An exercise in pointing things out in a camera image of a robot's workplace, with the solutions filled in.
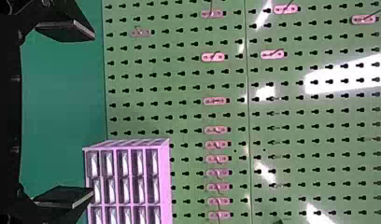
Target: teal wall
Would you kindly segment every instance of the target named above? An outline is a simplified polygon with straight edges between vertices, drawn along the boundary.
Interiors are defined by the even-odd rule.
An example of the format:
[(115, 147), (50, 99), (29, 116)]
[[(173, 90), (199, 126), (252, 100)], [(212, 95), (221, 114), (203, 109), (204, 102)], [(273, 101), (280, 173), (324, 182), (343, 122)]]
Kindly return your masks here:
[(82, 147), (106, 139), (101, 2), (77, 2), (95, 41), (63, 44), (33, 31), (21, 47), (21, 182), (30, 197), (84, 186)]

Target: pegboard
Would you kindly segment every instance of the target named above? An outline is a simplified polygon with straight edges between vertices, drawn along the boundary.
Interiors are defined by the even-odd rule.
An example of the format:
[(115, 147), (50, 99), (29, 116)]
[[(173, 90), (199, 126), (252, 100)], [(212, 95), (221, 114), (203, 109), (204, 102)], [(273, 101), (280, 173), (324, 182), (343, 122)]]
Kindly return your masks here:
[[(206, 200), (221, 196), (232, 199), (221, 222), (381, 223), (381, 12), (351, 23), (381, 1), (273, 12), (288, 2), (217, 0), (224, 16), (203, 19), (210, 1), (104, 0), (109, 138), (172, 139), (175, 223), (214, 222)], [(204, 63), (207, 52), (225, 60)], [(205, 149), (214, 140), (230, 146)], [(220, 154), (230, 160), (205, 162)], [(205, 175), (220, 167), (232, 174)], [(205, 189), (218, 182), (233, 188)]]

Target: pink label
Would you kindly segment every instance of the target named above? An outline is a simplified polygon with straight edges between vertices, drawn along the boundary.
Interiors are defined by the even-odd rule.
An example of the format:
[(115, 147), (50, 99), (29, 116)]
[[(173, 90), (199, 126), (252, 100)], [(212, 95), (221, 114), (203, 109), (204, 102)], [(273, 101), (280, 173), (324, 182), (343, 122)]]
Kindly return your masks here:
[(229, 205), (231, 200), (229, 198), (209, 198), (207, 199), (209, 205)]
[(228, 211), (209, 212), (208, 218), (210, 220), (229, 219), (231, 218), (231, 213)]
[(221, 52), (204, 53), (202, 54), (202, 61), (205, 63), (220, 63), (225, 61), (225, 54)]
[(351, 22), (355, 25), (373, 24), (377, 22), (377, 17), (375, 15), (355, 15), (351, 17)]
[(283, 59), (286, 53), (283, 49), (268, 49), (261, 52), (261, 58), (264, 60)]
[(277, 5), (273, 8), (273, 12), (276, 15), (286, 15), (286, 14), (294, 14), (299, 11), (299, 7), (297, 5)]
[(229, 128), (225, 126), (205, 127), (206, 134), (223, 134), (223, 133), (227, 133), (228, 131), (229, 131)]
[(231, 174), (231, 170), (227, 168), (220, 168), (220, 169), (209, 169), (205, 172), (208, 176), (217, 176), (217, 177), (224, 177)]
[(228, 141), (207, 141), (205, 142), (206, 149), (224, 149), (229, 146)]
[(214, 163), (226, 163), (229, 161), (229, 157), (226, 155), (209, 155), (205, 157), (205, 161), (210, 164)]
[(208, 184), (207, 189), (209, 191), (224, 191), (231, 189), (231, 185), (228, 183)]
[(203, 19), (216, 19), (223, 17), (223, 11), (220, 9), (214, 9), (212, 11), (204, 10), (201, 13)]
[(226, 97), (207, 97), (203, 99), (203, 104), (205, 105), (226, 105)]

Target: metal rod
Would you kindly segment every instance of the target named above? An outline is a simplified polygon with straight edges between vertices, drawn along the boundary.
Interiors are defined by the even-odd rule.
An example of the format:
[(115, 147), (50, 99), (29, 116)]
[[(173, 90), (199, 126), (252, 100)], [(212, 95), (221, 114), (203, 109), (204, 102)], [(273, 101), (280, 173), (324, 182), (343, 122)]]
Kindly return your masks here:
[(217, 206), (218, 206), (218, 210), (220, 210), (220, 202), (219, 202), (219, 199), (218, 198), (214, 198), (217, 202)]
[(142, 30), (140, 30), (140, 26), (135, 26), (134, 28), (138, 32), (139, 35), (142, 35)]
[(213, 1), (214, 0), (210, 0), (211, 2), (210, 2), (210, 13), (209, 13), (209, 17), (212, 17), (213, 16)]
[(286, 7), (284, 7), (283, 14), (289, 8), (289, 6), (293, 3), (293, 1), (295, 0), (290, 0), (289, 3), (286, 5)]
[(215, 51), (215, 52), (213, 53), (213, 55), (211, 55), (211, 60), (213, 60), (214, 57), (215, 57), (218, 53), (220, 53), (219, 50)]
[(283, 49), (277, 49), (277, 50), (273, 51), (273, 53), (269, 54), (269, 56), (273, 56), (273, 55), (275, 55), (275, 54), (276, 54), (277, 52), (279, 52), (280, 50), (283, 50)]
[(214, 169), (214, 172), (215, 172), (216, 175), (217, 175), (217, 179), (221, 180), (221, 178), (219, 177), (219, 172), (218, 172), (218, 170), (217, 170), (217, 169)]
[(369, 19), (369, 18), (371, 18), (372, 16), (374, 16), (374, 15), (376, 15), (377, 13), (380, 13), (380, 12), (381, 12), (381, 8), (380, 8), (379, 10), (377, 10), (376, 12), (372, 13), (371, 15), (369, 15), (369, 16), (363, 18), (363, 20)]

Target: black metal frame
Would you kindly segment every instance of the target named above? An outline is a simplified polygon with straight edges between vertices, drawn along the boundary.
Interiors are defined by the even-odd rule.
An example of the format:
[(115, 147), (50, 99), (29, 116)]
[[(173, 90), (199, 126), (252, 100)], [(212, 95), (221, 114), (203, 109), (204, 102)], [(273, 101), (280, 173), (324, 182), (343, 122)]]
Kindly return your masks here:
[[(12, 223), (76, 223), (90, 200), (76, 209), (36, 206), (19, 183), (21, 169), (21, 45), (36, 30), (60, 42), (94, 40), (94, 30), (74, 0), (15, 1), (12, 15), (0, 7), (0, 216)], [(74, 24), (81, 24), (88, 33)], [(50, 26), (40, 26), (49, 22)]]

